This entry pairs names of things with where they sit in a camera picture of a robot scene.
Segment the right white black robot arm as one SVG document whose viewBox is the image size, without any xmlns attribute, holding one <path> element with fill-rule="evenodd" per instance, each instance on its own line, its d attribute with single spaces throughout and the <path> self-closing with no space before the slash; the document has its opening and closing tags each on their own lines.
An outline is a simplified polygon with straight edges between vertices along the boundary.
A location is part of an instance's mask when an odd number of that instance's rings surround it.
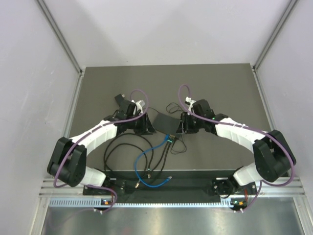
<svg viewBox="0 0 313 235">
<path fill-rule="evenodd" d="M 293 180 L 296 159 L 281 132 L 253 129 L 223 114 L 212 119 L 188 112 L 181 114 L 178 133 L 194 134 L 200 129 L 231 140 L 253 153 L 254 162 L 239 168 L 230 176 L 228 188 L 232 193 L 241 193 L 247 184 L 261 180 L 274 186 L 274 182 L 288 171 L 291 178 L 281 186 Z"/>
</svg>

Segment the black network switch box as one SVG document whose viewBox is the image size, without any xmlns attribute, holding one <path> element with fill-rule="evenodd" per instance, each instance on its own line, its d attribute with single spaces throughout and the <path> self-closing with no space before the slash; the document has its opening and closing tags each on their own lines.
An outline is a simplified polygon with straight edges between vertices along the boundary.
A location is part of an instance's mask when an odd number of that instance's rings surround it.
<svg viewBox="0 0 313 235">
<path fill-rule="evenodd" d="M 177 135 L 180 119 L 171 117 L 169 115 L 158 113 L 153 121 L 153 127 L 167 135 Z"/>
</svg>

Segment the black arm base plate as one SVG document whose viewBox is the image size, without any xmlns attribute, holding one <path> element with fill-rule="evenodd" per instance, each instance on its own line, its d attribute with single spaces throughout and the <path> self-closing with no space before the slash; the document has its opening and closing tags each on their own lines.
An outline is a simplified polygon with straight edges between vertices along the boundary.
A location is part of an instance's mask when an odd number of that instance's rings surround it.
<svg viewBox="0 0 313 235">
<path fill-rule="evenodd" d="M 237 186 L 229 177 L 233 170 L 187 170 L 156 171 L 148 178 L 144 174 L 140 182 L 133 171 L 109 172 L 103 186 L 115 190 L 118 196 L 135 192 L 192 192 L 200 191 L 209 196 L 227 196 L 232 194 L 255 195 L 256 184 Z"/>
</svg>

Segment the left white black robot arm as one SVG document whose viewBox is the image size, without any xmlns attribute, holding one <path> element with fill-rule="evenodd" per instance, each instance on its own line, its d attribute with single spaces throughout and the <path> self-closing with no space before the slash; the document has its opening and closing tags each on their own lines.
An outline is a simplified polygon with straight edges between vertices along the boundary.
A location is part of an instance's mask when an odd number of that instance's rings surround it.
<svg viewBox="0 0 313 235">
<path fill-rule="evenodd" d="M 87 156 L 127 130 L 133 130 L 136 135 L 156 132 L 146 113 L 130 117 L 110 115 L 80 135 L 58 139 L 47 167 L 47 172 L 54 177 L 53 186 L 91 185 L 100 194 L 108 193 L 110 181 L 101 170 L 87 167 Z"/>
</svg>

